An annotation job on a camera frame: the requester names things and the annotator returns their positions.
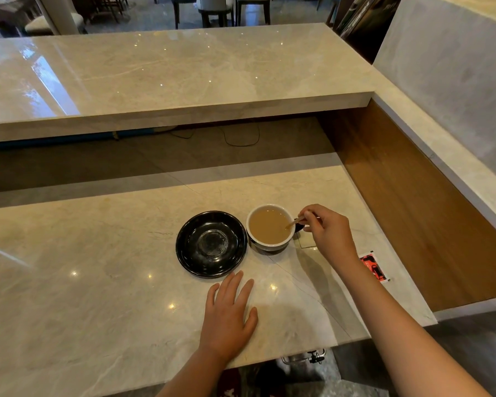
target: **hand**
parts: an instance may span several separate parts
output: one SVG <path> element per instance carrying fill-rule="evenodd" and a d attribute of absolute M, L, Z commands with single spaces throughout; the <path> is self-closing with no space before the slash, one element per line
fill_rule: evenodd
<path fill-rule="evenodd" d="M 304 207 L 298 217 L 301 215 L 305 220 L 300 223 L 308 225 L 303 231 L 312 233 L 318 250 L 332 266 L 357 260 L 357 247 L 347 217 L 318 204 Z"/>
<path fill-rule="evenodd" d="M 253 287 L 253 279 L 246 282 L 237 300 L 235 295 L 243 272 L 230 273 L 222 284 L 214 284 L 208 291 L 206 313 L 200 334 L 200 349 L 216 353 L 224 365 L 235 358 L 250 340 L 257 326 L 257 308 L 253 307 L 244 322 L 246 302 Z"/>

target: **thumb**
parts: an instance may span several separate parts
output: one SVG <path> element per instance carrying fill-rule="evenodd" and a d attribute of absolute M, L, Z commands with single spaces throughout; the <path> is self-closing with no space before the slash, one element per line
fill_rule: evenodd
<path fill-rule="evenodd" d="M 257 327 L 258 321 L 259 318 L 257 315 L 257 308 L 253 307 L 250 310 L 250 314 L 248 315 L 248 320 L 246 320 L 246 323 L 244 324 L 244 334 L 246 336 L 246 341 L 252 338 L 252 334 L 255 331 L 255 328 Z"/>
<path fill-rule="evenodd" d="M 305 210 L 304 216 L 313 233 L 317 233 L 323 230 L 323 227 L 319 223 L 318 218 L 310 210 Z"/>

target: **person's left hand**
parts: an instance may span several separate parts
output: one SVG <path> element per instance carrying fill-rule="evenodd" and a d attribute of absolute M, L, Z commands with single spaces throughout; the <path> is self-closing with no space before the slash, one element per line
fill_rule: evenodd
<path fill-rule="evenodd" d="M 206 313 L 200 334 L 199 348 L 216 353 L 224 365 L 235 358 L 250 340 L 257 326 L 257 308 L 253 307 L 244 322 L 246 302 L 253 287 L 253 279 L 246 282 L 237 300 L 235 295 L 243 272 L 230 273 L 222 284 L 214 284 L 208 291 Z"/>

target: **milky brown liquid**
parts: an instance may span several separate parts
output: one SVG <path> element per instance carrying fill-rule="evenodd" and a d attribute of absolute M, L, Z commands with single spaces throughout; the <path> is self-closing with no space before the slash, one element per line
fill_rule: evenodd
<path fill-rule="evenodd" d="M 290 235 L 288 218 L 283 212 L 272 207 L 263 207 L 250 217 L 248 227 L 256 240 L 275 244 L 283 242 Z"/>

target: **black saucer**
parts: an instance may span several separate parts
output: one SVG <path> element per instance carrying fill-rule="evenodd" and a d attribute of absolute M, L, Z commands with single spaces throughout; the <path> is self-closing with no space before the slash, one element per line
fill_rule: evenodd
<path fill-rule="evenodd" d="M 224 276 L 243 260 L 248 237 L 230 213 L 211 211 L 189 219 L 177 236 L 176 252 L 182 266 L 198 277 Z"/>

